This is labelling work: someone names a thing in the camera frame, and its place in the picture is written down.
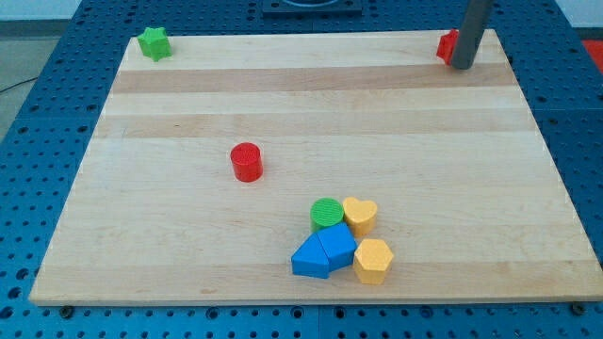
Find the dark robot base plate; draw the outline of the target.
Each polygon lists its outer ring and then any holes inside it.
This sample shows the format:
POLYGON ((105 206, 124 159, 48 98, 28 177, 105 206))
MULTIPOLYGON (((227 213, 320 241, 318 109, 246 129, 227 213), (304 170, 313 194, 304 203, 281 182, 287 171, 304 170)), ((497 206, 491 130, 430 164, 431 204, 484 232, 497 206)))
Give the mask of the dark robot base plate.
POLYGON ((287 15, 360 14, 363 0, 263 0, 264 17, 287 15))

